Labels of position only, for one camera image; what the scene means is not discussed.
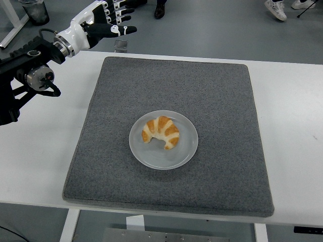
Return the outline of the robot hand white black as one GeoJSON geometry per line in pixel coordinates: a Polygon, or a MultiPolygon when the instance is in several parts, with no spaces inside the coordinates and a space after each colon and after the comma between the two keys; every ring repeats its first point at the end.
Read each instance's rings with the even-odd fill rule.
{"type": "Polygon", "coordinates": [[[122,26],[131,19],[129,1],[94,1],[76,15],[70,26],[55,36],[54,45],[65,55],[91,49],[103,38],[116,38],[137,31],[134,26],[122,26]]]}

